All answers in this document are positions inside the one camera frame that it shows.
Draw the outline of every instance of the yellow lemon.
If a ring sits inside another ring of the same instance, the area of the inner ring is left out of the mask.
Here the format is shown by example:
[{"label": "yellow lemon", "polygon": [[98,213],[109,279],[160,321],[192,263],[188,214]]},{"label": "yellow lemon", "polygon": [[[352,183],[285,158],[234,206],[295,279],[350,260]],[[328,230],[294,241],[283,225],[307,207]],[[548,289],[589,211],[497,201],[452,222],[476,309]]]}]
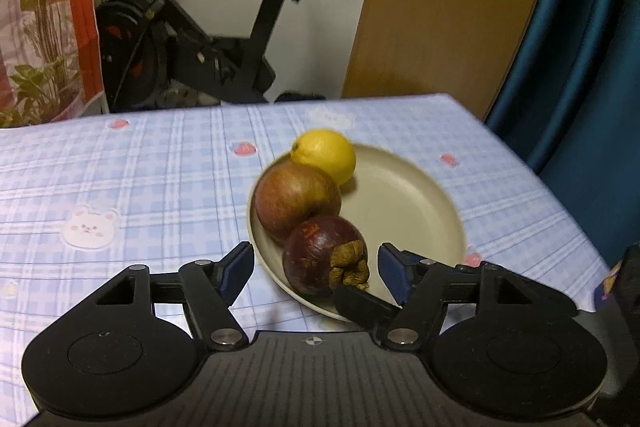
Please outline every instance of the yellow lemon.
[{"label": "yellow lemon", "polygon": [[291,159],[301,165],[318,167],[343,185],[356,169],[353,145],[331,129],[312,129],[298,136],[291,147]]}]

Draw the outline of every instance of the exercise bike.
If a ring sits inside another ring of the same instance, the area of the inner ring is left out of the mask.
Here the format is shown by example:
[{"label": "exercise bike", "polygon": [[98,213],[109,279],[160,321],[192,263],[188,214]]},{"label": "exercise bike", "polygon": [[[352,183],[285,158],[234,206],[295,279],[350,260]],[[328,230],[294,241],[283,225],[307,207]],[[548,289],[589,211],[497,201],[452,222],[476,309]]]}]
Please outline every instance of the exercise bike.
[{"label": "exercise bike", "polygon": [[[284,1],[262,0],[251,35],[238,38],[207,34],[176,0],[106,0],[96,19],[110,110],[195,105],[184,101],[196,100],[190,91],[232,103],[265,102],[275,72],[264,54]],[[187,89],[175,90],[172,81]]]}]

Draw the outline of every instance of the blue plaid tablecloth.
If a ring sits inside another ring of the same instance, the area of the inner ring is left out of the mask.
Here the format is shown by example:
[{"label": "blue plaid tablecloth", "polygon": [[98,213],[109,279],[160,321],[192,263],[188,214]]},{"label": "blue plaid tablecloth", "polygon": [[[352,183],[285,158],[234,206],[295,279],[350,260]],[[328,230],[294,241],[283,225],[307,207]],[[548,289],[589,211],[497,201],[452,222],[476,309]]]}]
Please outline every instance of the blue plaid tablecloth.
[{"label": "blue plaid tablecloth", "polygon": [[[175,271],[219,260],[247,240],[252,184],[298,134],[321,126],[404,156],[437,180],[464,222],[470,264],[502,264],[593,309],[606,264],[545,185],[448,96],[142,112],[2,130],[0,425],[35,413],[20,358],[39,331],[130,264]],[[84,234],[78,214],[94,223]],[[232,311],[250,337],[339,327],[289,298],[259,265]],[[186,329],[181,307],[156,312]]]}]

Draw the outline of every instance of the table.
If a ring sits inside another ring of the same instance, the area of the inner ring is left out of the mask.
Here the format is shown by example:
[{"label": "table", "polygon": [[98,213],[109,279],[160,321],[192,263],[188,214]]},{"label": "table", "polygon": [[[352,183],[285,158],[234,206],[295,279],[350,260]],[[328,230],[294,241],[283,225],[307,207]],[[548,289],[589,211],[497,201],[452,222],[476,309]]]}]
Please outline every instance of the table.
[{"label": "table", "polygon": [[[0,425],[35,412],[27,343],[130,264],[175,271],[247,240],[249,190],[308,128],[330,126],[414,162],[449,193],[467,262],[502,264],[593,310],[607,266],[548,188],[446,95],[98,116],[0,131]],[[73,229],[91,214],[91,230]],[[259,265],[232,311],[257,329],[318,331]],[[178,305],[159,316],[186,329]]]}]

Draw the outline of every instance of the plate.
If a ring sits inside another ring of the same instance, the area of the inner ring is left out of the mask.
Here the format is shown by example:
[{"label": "plate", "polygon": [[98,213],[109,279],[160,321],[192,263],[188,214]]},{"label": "plate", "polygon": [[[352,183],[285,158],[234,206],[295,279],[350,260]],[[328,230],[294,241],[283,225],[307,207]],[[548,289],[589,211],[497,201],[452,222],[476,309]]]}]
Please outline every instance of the plate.
[{"label": "plate", "polygon": [[[356,170],[353,178],[341,187],[340,215],[360,230],[367,244],[368,292],[395,304],[378,275],[378,247],[392,243],[399,250],[410,250],[455,266],[462,263],[465,255],[465,231],[446,192],[420,168],[376,147],[354,144],[354,149]],[[288,153],[277,158],[265,172],[288,159]],[[249,236],[258,259],[273,280],[294,299],[322,315],[346,321],[330,299],[309,300],[290,287],[282,268],[282,248],[269,238],[255,213],[254,192],[258,181],[251,189],[247,206]]]}]

